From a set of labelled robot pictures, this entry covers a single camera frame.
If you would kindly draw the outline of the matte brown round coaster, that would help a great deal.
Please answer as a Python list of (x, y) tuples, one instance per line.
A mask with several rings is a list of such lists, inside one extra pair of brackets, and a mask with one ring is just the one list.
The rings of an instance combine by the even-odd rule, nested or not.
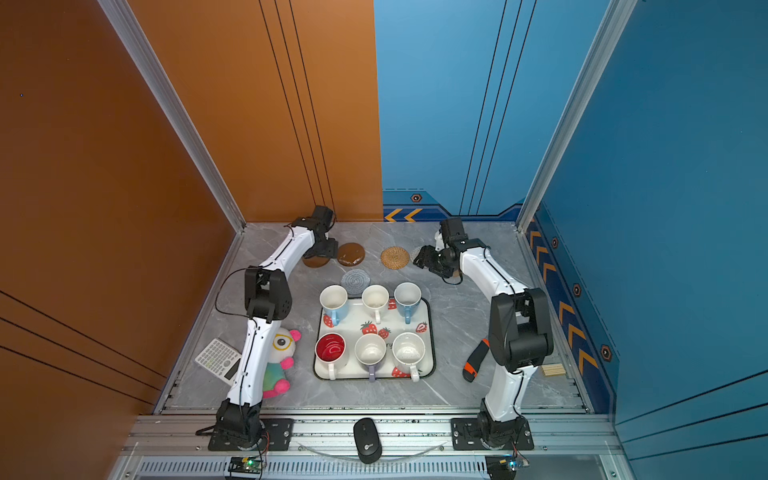
[(317, 269), (327, 265), (330, 262), (330, 258), (314, 256), (314, 257), (303, 258), (302, 262), (308, 268)]

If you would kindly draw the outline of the glossy brown round coaster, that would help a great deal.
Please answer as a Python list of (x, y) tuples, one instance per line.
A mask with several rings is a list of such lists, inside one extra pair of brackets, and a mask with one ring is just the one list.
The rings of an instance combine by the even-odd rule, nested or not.
[(337, 261), (340, 265), (345, 267), (353, 267), (360, 265), (366, 256), (365, 248), (355, 242), (348, 242), (341, 245), (337, 251)]

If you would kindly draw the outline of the grey woven round coaster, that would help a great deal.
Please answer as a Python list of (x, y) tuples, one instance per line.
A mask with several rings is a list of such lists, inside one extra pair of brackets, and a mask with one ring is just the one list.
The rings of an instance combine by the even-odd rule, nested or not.
[(341, 278), (341, 286), (352, 296), (361, 295), (370, 284), (370, 276), (363, 269), (349, 270)]

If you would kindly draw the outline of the tan rattan round coaster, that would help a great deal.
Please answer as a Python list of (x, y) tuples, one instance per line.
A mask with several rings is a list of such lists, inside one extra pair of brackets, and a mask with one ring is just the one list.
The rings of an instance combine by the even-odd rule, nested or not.
[(410, 255), (406, 249), (393, 246), (381, 252), (380, 260), (387, 269), (400, 270), (410, 263)]

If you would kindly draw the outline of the light blue mug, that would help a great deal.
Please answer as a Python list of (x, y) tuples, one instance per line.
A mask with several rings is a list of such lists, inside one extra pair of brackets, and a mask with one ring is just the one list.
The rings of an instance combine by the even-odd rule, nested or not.
[(341, 285), (326, 287), (320, 294), (320, 303), (331, 324), (337, 326), (343, 321), (349, 311), (348, 292)]

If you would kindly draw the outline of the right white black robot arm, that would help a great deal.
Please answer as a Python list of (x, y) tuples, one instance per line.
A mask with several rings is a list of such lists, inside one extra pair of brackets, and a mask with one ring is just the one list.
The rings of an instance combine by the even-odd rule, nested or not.
[(490, 301), (486, 339), (496, 366), (477, 417), (479, 437), (490, 449), (530, 451), (533, 437), (521, 402), (554, 350), (547, 294), (506, 272), (484, 242), (466, 234), (459, 218), (442, 221), (435, 242), (421, 248), (414, 264), (443, 279), (467, 277)]

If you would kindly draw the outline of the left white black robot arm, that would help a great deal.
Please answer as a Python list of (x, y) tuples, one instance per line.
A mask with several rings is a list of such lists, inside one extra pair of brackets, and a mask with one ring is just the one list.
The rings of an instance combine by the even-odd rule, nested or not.
[(337, 256), (338, 242), (328, 236), (335, 213), (317, 206), (309, 216), (287, 225), (289, 233), (266, 260), (244, 271), (247, 331), (234, 383), (216, 413), (208, 449), (259, 450), (265, 427), (260, 421), (269, 348), (290, 313), (288, 277), (304, 257)]

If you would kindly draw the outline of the white mug back middle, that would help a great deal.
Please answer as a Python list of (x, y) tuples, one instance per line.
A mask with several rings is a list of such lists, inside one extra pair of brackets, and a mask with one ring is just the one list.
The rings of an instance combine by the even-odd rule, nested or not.
[(382, 285), (369, 285), (363, 291), (361, 301), (365, 313), (374, 320), (376, 325), (381, 324), (381, 318), (388, 308), (389, 299), (389, 291)]

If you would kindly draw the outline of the white mug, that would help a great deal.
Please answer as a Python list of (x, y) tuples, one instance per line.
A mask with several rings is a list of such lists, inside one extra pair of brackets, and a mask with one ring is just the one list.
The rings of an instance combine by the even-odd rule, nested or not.
[(416, 333), (404, 332), (399, 334), (392, 343), (392, 354), (395, 367), (392, 370), (394, 378), (409, 377), (413, 382), (420, 380), (419, 363), (426, 355), (426, 345)]
[(365, 313), (374, 320), (376, 325), (381, 324), (381, 318), (388, 308), (389, 299), (389, 291), (382, 285), (369, 285), (363, 291), (361, 301)]

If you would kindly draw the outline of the white mug front right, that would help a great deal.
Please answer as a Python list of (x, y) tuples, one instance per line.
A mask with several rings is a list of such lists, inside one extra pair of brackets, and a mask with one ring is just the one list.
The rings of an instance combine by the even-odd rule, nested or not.
[(395, 367), (392, 370), (394, 378), (409, 377), (413, 382), (420, 380), (419, 363), (426, 355), (426, 345), (416, 333), (404, 332), (399, 334), (392, 343), (392, 354)]

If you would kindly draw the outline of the red inside mug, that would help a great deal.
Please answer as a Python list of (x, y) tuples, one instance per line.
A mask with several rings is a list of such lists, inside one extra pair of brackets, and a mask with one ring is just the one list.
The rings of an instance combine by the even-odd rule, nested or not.
[(316, 362), (325, 369), (327, 379), (334, 381), (349, 362), (349, 349), (344, 337), (327, 333), (318, 339), (314, 349)]

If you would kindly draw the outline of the white strawberry tray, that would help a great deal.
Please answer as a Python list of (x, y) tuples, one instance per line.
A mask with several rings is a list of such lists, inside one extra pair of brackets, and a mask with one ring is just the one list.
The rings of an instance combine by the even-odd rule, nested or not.
[(314, 372), (322, 380), (410, 379), (428, 377), (436, 369), (433, 322), (429, 303), (417, 305), (411, 321), (394, 301), (376, 319), (364, 302), (350, 299), (347, 315), (337, 325), (322, 311), (314, 348)]

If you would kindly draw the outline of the black orange utility knife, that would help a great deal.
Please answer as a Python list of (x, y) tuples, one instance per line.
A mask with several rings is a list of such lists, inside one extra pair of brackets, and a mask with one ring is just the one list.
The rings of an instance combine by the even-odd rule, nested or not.
[(465, 381), (472, 383), (480, 371), (481, 365), (486, 358), (490, 350), (490, 342), (487, 338), (483, 338), (472, 353), (467, 358), (463, 370), (462, 377)]

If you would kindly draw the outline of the purple mug front middle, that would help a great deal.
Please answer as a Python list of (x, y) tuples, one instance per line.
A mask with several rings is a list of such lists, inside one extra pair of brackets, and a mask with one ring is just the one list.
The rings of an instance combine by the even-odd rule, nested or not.
[(378, 334), (362, 335), (355, 343), (354, 354), (357, 361), (365, 368), (370, 382), (376, 381), (376, 372), (386, 358), (387, 344)]

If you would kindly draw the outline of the pink panda plush toy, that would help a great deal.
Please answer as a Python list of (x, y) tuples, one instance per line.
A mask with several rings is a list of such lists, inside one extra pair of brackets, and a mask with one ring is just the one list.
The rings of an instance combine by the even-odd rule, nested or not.
[(272, 343), (263, 379), (263, 397), (274, 398), (287, 393), (291, 384), (286, 371), (294, 364), (297, 342), (302, 334), (296, 329), (279, 328)]

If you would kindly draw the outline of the small wooden block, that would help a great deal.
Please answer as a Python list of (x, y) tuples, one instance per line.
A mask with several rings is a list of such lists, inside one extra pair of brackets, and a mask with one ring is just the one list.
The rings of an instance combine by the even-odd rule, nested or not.
[(545, 364), (540, 367), (546, 377), (566, 376), (567, 370), (562, 363)]

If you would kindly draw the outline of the white calculator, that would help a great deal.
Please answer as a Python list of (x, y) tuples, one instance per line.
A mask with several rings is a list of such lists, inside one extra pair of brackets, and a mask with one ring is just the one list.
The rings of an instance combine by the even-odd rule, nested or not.
[(195, 357), (194, 361), (219, 380), (232, 386), (239, 368), (240, 359), (241, 353), (234, 347), (218, 338), (214, 338)]

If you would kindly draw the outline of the black computer mouse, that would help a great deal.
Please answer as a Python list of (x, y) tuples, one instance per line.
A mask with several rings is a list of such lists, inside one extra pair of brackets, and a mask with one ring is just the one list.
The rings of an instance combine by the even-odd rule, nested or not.
[(383, 446), (372, 418), (364, 417), (354, 424), (353, 438), (358, 458), (363, 464), (372, 464), (381, 458)]

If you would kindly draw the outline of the right green circuit board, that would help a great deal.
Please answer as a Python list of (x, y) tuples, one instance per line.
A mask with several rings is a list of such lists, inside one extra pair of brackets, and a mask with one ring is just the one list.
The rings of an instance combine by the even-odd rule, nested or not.
[(515, 480), (518, 472), (530, 465), (527, 459), (511, 455), (486, 456), (485, 463), (490, 480)]

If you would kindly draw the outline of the green circuit board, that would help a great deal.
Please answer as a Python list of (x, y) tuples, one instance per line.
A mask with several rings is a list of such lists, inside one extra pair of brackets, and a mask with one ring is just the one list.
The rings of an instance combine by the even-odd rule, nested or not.
[(511, 455), (486, 456), (485, 463), (490, 480), (515, 480), (518, 472), (530, 465), (527, 459)]
[(262, 479), (264, 460), (256, 456), (232, 456), (227, 465), (228, 479)]

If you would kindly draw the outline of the left green circuit board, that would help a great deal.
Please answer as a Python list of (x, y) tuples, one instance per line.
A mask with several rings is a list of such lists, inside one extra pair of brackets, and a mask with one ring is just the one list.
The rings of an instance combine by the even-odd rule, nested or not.
[(228, 479), (262, 479), (264, 460), (256, 456), (232, 456), (227, 465)]

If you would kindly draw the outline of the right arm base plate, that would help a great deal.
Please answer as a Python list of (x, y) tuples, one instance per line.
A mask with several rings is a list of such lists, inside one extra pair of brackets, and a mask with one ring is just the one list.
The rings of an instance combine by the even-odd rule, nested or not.
[(535, 448), (528, 420), (520, 416), (499, 422), (482, 418), (453, 418), (452, 442), (455, 450), (517, 450)]

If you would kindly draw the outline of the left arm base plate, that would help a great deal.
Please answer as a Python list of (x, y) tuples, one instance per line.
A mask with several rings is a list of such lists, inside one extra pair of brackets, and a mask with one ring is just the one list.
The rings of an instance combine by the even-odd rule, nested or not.
[(294, 421), (290, 418), (218, 420), (209, 439), (210, 451), (287, 451)]

